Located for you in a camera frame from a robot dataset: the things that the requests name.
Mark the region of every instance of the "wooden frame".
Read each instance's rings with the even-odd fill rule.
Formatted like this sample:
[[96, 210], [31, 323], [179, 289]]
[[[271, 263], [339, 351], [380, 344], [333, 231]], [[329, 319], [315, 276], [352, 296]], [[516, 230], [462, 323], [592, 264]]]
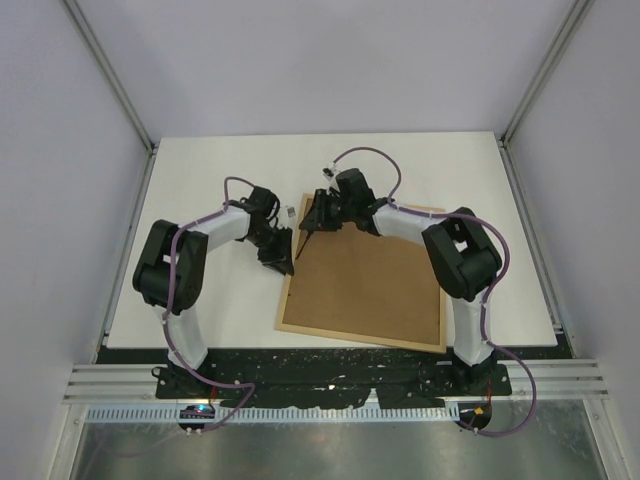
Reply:
[[[304, 214], [307, 202], [312, 198], [313, 196], [310, 194], [303, 195], [300, 211], [299, 211], [300, 216]], [[414, 206], [413, 208], [418, 208], [421, 210], [431, 210], [431, 211], [437, 211], [437, 212], [444, 211], [443, 209], [439, 209], [439, 208], [421, 207], [421, 206]], [[295, 256], [295, 252], [298, 251], [299, 242], [300, 242], [300, 230], [297, 228], [297, 225], [296, 225], [296, 227], [294, 227], [294, 237], [293, 237], [293, 245], [292, 245], [292, 252], [294, 256]], [[339, 340], [347, 340], [352, 342], [361, 342], [361, 343], [377, 344], [382, 346], [406, 348], [409, 350], [419, 350], [424, 352], [444, 353], [447, 349], [447, 308], [446, 308], [447, 295], [442, 289], [440, 289], [440, 295], [439, 295], [439, 299], [440, 299], [439, 342], [438, 344], [429, 344], [429, 343], [422, 343], [422, 342], [410, 342], [406, 340], [363, 335], [363, 334], [357, 334], [357, 333], [340, 332], [336, 330], [325, 330], [320, 328], [312, 328], [312, 327], [306, 327], [301, 325], [292, 325], [292, 324], [284, 323], [285, 309], [287, 305], [287, 298], [289, 295], [289, 288], [291, 285], [291, 278], [292, 277], [290, 275], [287, 275], [285, 277], [284, 285], [282, 287], [282, 293], [280, 296], [280, 304], [278, 307], [278, 315], [277, 315], [276, 326], [275, 326], [276, 330], [291, 332], [291, 333], [300, 333], [304, 335], [315, 335], [320, 337], [336, 338]]]

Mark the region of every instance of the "corkboard with wooden frame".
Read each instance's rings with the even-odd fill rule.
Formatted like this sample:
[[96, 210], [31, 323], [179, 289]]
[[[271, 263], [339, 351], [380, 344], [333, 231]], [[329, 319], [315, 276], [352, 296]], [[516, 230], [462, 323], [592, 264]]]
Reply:
[[[299, 221], [312, 199], [303, 196]], [[296, 225], [294, 257], [301, 236]], [[446, 295], [424, 246], [348, 223], [338, 232], [314, 233], [294, 266], [282, 289], [277, 330], [445, 352]]]

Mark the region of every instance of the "white table surface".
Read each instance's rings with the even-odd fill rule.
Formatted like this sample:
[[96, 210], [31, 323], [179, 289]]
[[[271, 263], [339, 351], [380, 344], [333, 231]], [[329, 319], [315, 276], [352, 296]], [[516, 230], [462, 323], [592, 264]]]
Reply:
[[[223, 201], [222, 181], [228, 175], [269, 188], [283, 205], [293, 205], [297, 210], [303, 193], [326, 185], [321, 169], [354, 146], [382, 149], [399, 163], [403, 182], [395, 195], [397, 201], [447, 210], [464, 205], [493, 223], [506, 237], [512, 253], [509, 273], [491, 299], [493, 341], [511, 346], [556, 345], [502, 159], [493, 133], [486, 132], [163, 139], [108, 347], [166, 347], [158, 319], [131, 286], [133, 271], [154, 221], [184, 223], [217, 210]], [[360, 168], [379, 197], [386, 196], [396, 181], [393, 167], [374, 153], [354, 153], [340, 165], [342, 169]], [[245, 185], [231, 184], [232, 198], [239, 199], [249, 191]], [[284, 277], [262, 267], [256, 253], [248, 242], [231, 242], [208, 256], [202, 293], [196, 303], [208, 346], [369, 346], [276, 331], [274, 324]], [[448, 308], [448, 344], [452, 345], [455, 332], [450, 304]]]

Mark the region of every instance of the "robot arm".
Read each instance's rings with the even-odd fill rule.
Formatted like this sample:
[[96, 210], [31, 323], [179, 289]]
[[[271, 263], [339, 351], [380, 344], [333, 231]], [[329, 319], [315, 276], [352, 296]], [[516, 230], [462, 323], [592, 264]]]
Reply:
[[[372, 235], [425, 245], [438, 283], [452, 297], [453, 363], [460, 380], [469, 384], [486, 378], [495, 365], [495, 355], [480, 331], [482, 293], [495, 279], [502, 260], [483, 228], [445, 214], [418, 215], [408, 207], [389, 205], [386, 198], [376, 199], [358, 169], [325, 169], [324, 173], [330, 187], [316, 190], [300, 229], [310, 236], [316, 231], [337, 231], [344, 222], [353, 222]], [[467, 208], [455, 213], [473, 216]]]
[[[247, 199], [231, 201], [226, 210], [197, 224], [180, 236], [177, 248], [174, 301], [166, 320], [173, 343], [185, 361], [198, 369], [207, 356], [195, 304], [202, 290], [207, 254], [232, 240], [248, 240], [258, 247], [258, 260], [281, 274], [293, 274], [290, 228], [272, 225], [279, 209], [278, 197], [254, 187]], [[179, 226], [158, 220], [151, 227], [133, 275], [133, 288], [155, 307], [162, 320], [169, 297], [169, 255]], [[169, 360], [181, 367], [173, 352]]]

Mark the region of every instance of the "purple cable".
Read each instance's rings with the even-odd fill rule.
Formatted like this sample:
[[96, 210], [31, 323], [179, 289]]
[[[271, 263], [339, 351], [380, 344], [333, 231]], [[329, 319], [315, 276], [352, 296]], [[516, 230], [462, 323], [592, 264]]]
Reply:
[[[538, 391], [536, 388], [536, 381], [533, 378], [533, 374], [531, 373], [531, 370], [521, 358], [519, 358], [515, 353], [511, 352], [510, 350], [507, 350], [506, 348], [493, 343], [491, 340], [489, 340], [489, 337], [487, 335], [487, 307], [486, 307], [487, 302], [489, 301], [491, 292], [493, 292], [493, 289], [496, 287], [496, 285], [507, 274], [507, 270], [509, 269], [509, 265], [511, 264], [511, 252], [509, 251], [509, 246], [507, 245], [507, 241], [505, 240], [505, 238], [502, 236], [502, 234], [498, 231], [496, 227], [491, 225], [486, 220], [482, 220], [481, 218], [474, 217], [473, 215], [465, 215], [463, 213], [429, 213], [421, 210], [413, 210], [411, 208], [403, 207], [401, 205], [395, 205], [392, 203], [391, 200], [389, 200], [389, 204], [397, 208], [400, 212], [405, 212], [412, 215], [418, 215], [420, 217], [435, 218], [435, 219], [459, 218], [461, 220], [468, 220], [471, 222], [475, 222], [479, 225], [482, 225], [484, 228], [486, 228], [491, 233], [493, 233], [498, 239], [498, 241], [500, 242], [500, 245], [502, 245], [502, 248], [504, 250], [504, 265], [500, 270], [500, 273], [498, 274], [498, 276], [491, 283], [491, 285], [489, 285], [489, 288], [487, 288], [487, 290], [484, 292], [484, 295], [482, 296], [482, 308], [480, 310], [480, 335], [482, 335], [482, 339], [487, 342], [487, 345], [494, 348], [495, 350], [498, 350], [499, 352], [502, 352], [509, 358], [515, 360], [526, 372], [527, 376], [529, 377], [529, 381], [531, 382], [531, 397], [532, 397], [531, 408], [529, 409], [529, 413], [527, 414], [527, 417], [517, 427], [514, 427], [510, 430], [505, 430], [502, 432], [478, 430], [477, 433], [478, 435], [482, 435], [485, 437], [504, 437], [506, 435], [512, 435], [514, 433], [518, 433], [524, 427], [526, 427], [529, 424], [529, 422], [531, 422], [531, 420], [533, 419], [533, 416], [535, 415], [536, 408], [538, 405]], [[462, 421], [460, 422], [460, 424], [468, 430], [473, 430], [471, 425], [468, 425]]]
[[[245, 180], [244, 178], [241, 178], [241, 177], [226, 177], [224, 179], [224, 206], [222, 207], [222, 210], [224, 210], [225, 212], [227, 211], [227, 208], [229, 208], [229, 181], [230, 180], [235, 180], [236, 182], [242, 182], [245, 185], [249, 185], [251, 188], [255, 187], [255, 185], [253, 183], [251, 183], [249, 180]], [[201, 221], [204, 222], [204, 220], [202, 220], [202, 219], [197, 220], [198, 223], [200, 223]]]
[[[162, 314], [162, 319], [163, 319], [163, 325], [162, 325], [162, 331], [164, 332], [164, 338], [167, 341], [167, 345], [169, 346], [169, 349], [173, 352], [173, 354], [176, 356], [176, 358], [178, 359], [178, 361], [182, 364], [182, 366], [185, 368], [185, 370], [187, 370], [191, 375], [193, 375], [195, 378], [197, 378], [198, 380], [200, 380], [203, 383], [206, 383], [207, 385], [211, 385], [213, 387], [218, 387], [218, 388], [228, 388], [228, 389], [239, 389], [239, 388], [248, 388], [249, 391], [247, 392], [247, 394], [242, 398], [242, 400], [240, 400], [240, 402], [238, 402], [238, 404], [225, 416], [223, 417], [221, 420], [212, 423], [211, 425], [207, 425], [206, 427], [204, 427], [202, 429], [202, 432], [209, 432], [211, 430], [215, 430], [216, 428], [221, 427], [222, 425], [224, 425], [233, 415], [236, 414], [236, 412], [238, 410], [240, 410], [249, 400], [249, 398], [251, 398], [251, 395], [253, 395], [253, 392], [256, 389], [256, 386], [254, 383], [239, 383], [239, 384], [231, 384], [231, 383], [220, 383], [220, 382], [215, 382], [213, 380], [209, 380], [208, 378], [203, 377], [202, 375], [200, 375], [197, 371], [195, 371], [191, 365], [189, 365], [186, 360], [184, 359], [184, 357], [180, 354], [180, 352], [178, 351], [178, 349], [176, 348], [175, 343], [173, 343], [173, 340], [171, 339], [171, 335], [169, 334], [169, 326], [167, 323], [167, 320], [169, 318], [169, 316], [171, 315], [171, 309], [173, 308], [173, 301], [175, 299], [175, 286], [176, 286], [176, 257], [177, 257], [177, 250], [178, 250], [178, 240], [180, 239], [180, 236], [188, 229], [195, 227], [196, 225], [203, 223], [203, 222], [207, 222], [209, 220], [213, 220], [214, 218], [219, 217], [220, 215], [222, 215], [224, 212], [227, 211], [227, 209], [229, 208], [229, 181], [234, 180], [237, 182], [242, 182], [245, 183], [246, 185], [250, 186], [250, 187], [254, 187], [255, 185], [253, 183], [251, 183], [248, 180], [245, 180], [244, 178], [240, 178], [240, 177], [226, 177], [224, 179], [224, 204], [221, 210], [218, 210], [217, 212], [211, 213], [209, 215], [206, 215], [202, 218], [199, 218], [197, 220], [194, 220], [192, 222], [187, 223], [186, 225], [183, 225], [182, 227], [180, 227], [178, 229], [178, 231], [175, 233], [175, 235], [173, 236], [173, 238], [171, 239], [171, 258], [170, 258], [170, 262], [169, 262], [169, 296], [167, 298], [167, 309], [164, 311], [164, 313]], [[149, 453], [150, 451], [152, 451], [153, 449], [159, 447], [160, 445], [168, 442], [169, 440], [180, 436], [182, 434], [182, 431], [178, 431], [176, 433], [167, 435], [166, 437], [158, 440], [156, 443], [152, 444], [151, 446], [145, 448], [144, 450], [140, 451], [140, 452], [135, 452], [135, 453], [123, 453], [123, 452], [116, 452], [111, 450], [110, 448], [108, 448], [106, 446], [106, 435], [100, 439], [100, 441], [98, 442], [98, 445], [96, 446], [96, 449], [94, 450], [94, 452], [91, 455], [91, 458], [87, 464], [87, 467], [85, 468], [85, 472], [82, 476], [82, 479], [87, 478], [87, 475], [89, 474], [89, 471], [93, 465], [93, 463], [95, 462], [98, 452], [101, 449], [104, 449], [105, 451], [107, 451], [110, 455], [114, 455], [116, 457], [121, 457], [121, 458], [136, 458], [136, 457], [140, 457], [142, 455], [145, 455], [147, 453]]]
[[342, 160], [344, 157], [346, 157], [350, 153], [362, 152], [362, 151], [373, 152], [373, 153], [377, 153], [378, 155], [382, 155], [384, 158], [386, 158], [389, 161], [389, 163], [391, 163], [391, 165], [393, 165], [393, 168], [396, 169], [396, 173], [398, 174], [398, 181], [396, 182], [395, 186], [391, 189], [388, 195], [389, 199], [392, 199], [393, 194], [396, 193], [396, 190], [398, 190], [398, 188], [400, 187], [400, 183], [402, 182], [402, 172], [400, 171], [400, 166], [396, 163], [396, 161], [393, 158], [391, 158], [389, 155], [384, 153], [382, 150], [378, 150], [377, 148], [373, 148], [373, 147], [353, 147], [347, 150], [346, 152], [343, 152], [340, 155], [338, 155], [338, 157], [333, 161], [333, 163], [334, 164], [338, 163], [340, 160]]
[[[387, 195], [387, 203], [389, 205], [391, 205], [392, 207], [394, 207], [396, 210], [398, 210], [400, 212], [410, 213], [410, 214], [413, 214], [413, 215], [418, 215], [420, 217], [427, 217], [427, 218], [436, 218], [436, 219], [438, 219], [438, 218], [442, 218], [442, 219], [445, 219], [445, 218], [459, 218], [459, 219], [462, 219], [462, 220], [469, 220], [469, 221], [478, 223], [479, 225], [482, 225], [484, 228], [486, 228], [487, 230], [492, 232], [496, 236], [496, 238], [498, 239], [500, 244], [502, 245], [502, 248], [504, 250], [504, 266], [500, 270], [500, 273], [498, 274], [498, 276], [491, 283], [491, 285], [489, 285], [489, 288], [487, 288], [487, 290], [485, 291], [484, 295], [482, 296], [482, 308], [480, 310], [480, 334], [482, 335], [482, 339], [485, 342], [487, 342], [487, 345], [489, 345], [490, 347], [494, 348], [495, 350], [498, 350], [499, 352], [502, 352], [503, 354], [505, 354], [509, 358], [512, 358], [513, 360], [515, 360], [524, 369], [524, 371], [526, 372], [527, 376], [529, 377], [529, 381], [531, 382], [531, 396], [532, 396], [531, 409], [529, 410], [529, 413], [527, 414], [527, 417], [522, 421], [522, 423], [520, 425], [518, 425], [517, 427], [512, 428], [511, 430], [505, 430], [503, 432], [487, 432], [487, 431], [484, 431], [484, 430], [478, 430], [477, 433], [479, 435], [483, 435], [485, 437], [503, 437], [503, 436], [506, 436], [506, 435], [511, 435], [511, 434], [514, 434], [514, 433], [518, 433], [520, 430], [522, 430], [524, 427], [527, 426], [527, 424], [531, 421], [531, 419], [535, 415], [536, 408], [537, 408], [537, 405], [538, 405], [538, 392], [537, 392], [537, 388], [536, 388], [536, 381], [533, 378], [533, 374], [531, 373], [531, 370], [529, 369], [527, 364], [525, 364], [524, 361], [522, 361], [522, 359], [519, 358], [515, 353], [511, 352], [510, 350], [507, 350], [506, 348], [504, 348], [504, 347], [502, 347], [500, 345], [496, 345], [491, 340], [489, 340], [489, 337], [488, 337], [487, 331], [486, 331], [486, 328], [487, 328], [486, 327], [486, 325], [487, 325], [487, 307], [486, 307], [486, 305], [487, 305], [487, 302], [489, 301], [489, 296], [491, 295], [491, 292], [496, 287], [496, 285], [500, 282], [500, 280], [502, 280], [504, 278], [504, 276], [507, 273], [507, 270], [509, 269], [509, 264], [511, 263], [511, 252], [509, 251], [509, 246], [507, 245], [507, 241], [502, 236], [502, 234], [498, 231], [497, 228], [495, 228], [489, 222], [487, 222], [485, 220], [482, 220], [480, 218], [474, 217], [473, 215], [465, 215], [465, 214], [462, 214], [462, 213], [429, 213], [429, 212], [424, 212], [424, 211], [420, 211], [420, 210], [413, 210], [411, 208], [407, 208], [407, 207], [396, 205], [394, 203], [394, 201], [393, 201], [393, 194], [396, 193], [396, 191], [398, 190], [398, 187], [400, 187], [400, 183], [402, 182], [402, 172], [400, 171], [400, 166], [397, 164], [397, 162], [393, 158], [391, 158], [388, 154], [383, 152], [382, 150], [378, 150], [377, 148], [373, 148], [373, 147], [354, 147], [354, 148], [350, 148], [346, 152], [343, 152], [340, 155], [338, 155], [338, 157], [333, 161], [333, 163], [336, 164], [340, 160], [342, 160], [344, 157], [349, 155], [350, 153], [358, 152], [358, 151], [369, 151], [369, 152], [374, 152], [374, 153], [377, 153], [379, 155], [382, 155], [396, 169], [396, 172], [398, 174], [398, 181], [396, 182], [395, 186], [389, 192], [389, 195]], [[467, 428], [468, 430], [473, 430], [472, 425], [467, 425], [464, 422], [460, 422], [460, 424], [462, 426], [464, 426], [465, 428]]]
[[178, 250], [178, 240], [180, 239], [180, 236], [182, 235], [182, 233], [185, 232], [186, 230], [188, 230], [190, 228], [193, 228], [193, 227], [195, 227], [196, 225], [198, 225], [200, 223], [208, 222], [209, 220], [213, 220], [214, 218], [219, 217], [220, 215], [222, 215], [224, 212], [227, 211], [227, 208], [229, 208], [229, 187], [228, 187], [228, 184], [229, 184], [230, 180], [235, 180], [235, 181], [238, 181], [238, 182], [242, 182], [242, 183], [245, 183], [245, 184], [249, 185], [250, 187], [254, 187], [253, 183], [249, 182], [248, 180], [245, 180], [244, 178], [226, 177], [224, 179], [224, 206], [222, 207], [222, 210], [218, 210], [217, 212], [211, 213], [211, 214], [206, 215], [206, 216], [204, 216], [202, 218], [199, 218], [197, 220], [193, 220], [192, 222], [189, 222], [186, 225], [183, 225], [182, 227], [180, 227], [178, 229], [178, 231], [175, 233], [175, 235], [171, 239], [171, 251], [170, 251], [170, 260], [169, 260], [169, 296], [167, 298], [167, 309], [162, 314], [162, 319], [164, 320], [164, 323], [162, 325], [162, 331], [164, 332], [164, 337], [165, 337], [165, 339], [167, 341], [167, 345], [169, 346], [169, 350], [171, 350], [171, 352], [173, 352], [173, 354], [176, 356], [178, 361], [182, 364], [182, 366], [184, 367], [184, 369], [187, 372], [189, 372], [196, 379], [200, 380], [202, 383], [205, 383], [207, 385], [211, 385], [212, 387], [228, 388], [228, 389], [239, 389], [239, 388], [248, 388], [249, 389], [249, 391], [244, 396], [244, 398], [242, 400], [240, 400], [240, 402], [238, 402], [238, 405], [236, 405], [220, 421], [218, 421], [218, 422], [216, 422], [216, 423], [214, 423], [212, 425], [207, 425], [202, 430], [203, 432], [208, 432], [210, 430], [215, 430], [216, 428], [218, 428], [221, 425], [223, 425], [224, 423], [226, 423], [227, 420], [229, 420], [233, 415], [235, 415], [235, 413], [238, 410], [240, 410], [247, 403], [247, 401], [249, 400], [249, 398], [251, 398], [251, 395], [253, 395], [253, 392], [255, 391], [255, 388], [256, 388], [255, 384], [253, 384], [253, 383], [238, 383], [238, 384], [220, 383], [220, 382], [216, 382], [214, 380], [210, 380], [208, 378], [203, 377], [194, 368], [192, 368], [191, 365], [189, 365], [187, 363], [187, 361], [184, 359], [182, 354], [176, 348], [176, 345], [175, 345], [175, 343], [173, 343], [173, 340], [171, 339], [171, 335], [169, 333], [168, 319], [169, 319], [169, 316], [171, 315], [171, 309], [173, 308], [173, 301], [175, 299], [176, 256], [177, 256], [177, 250]]

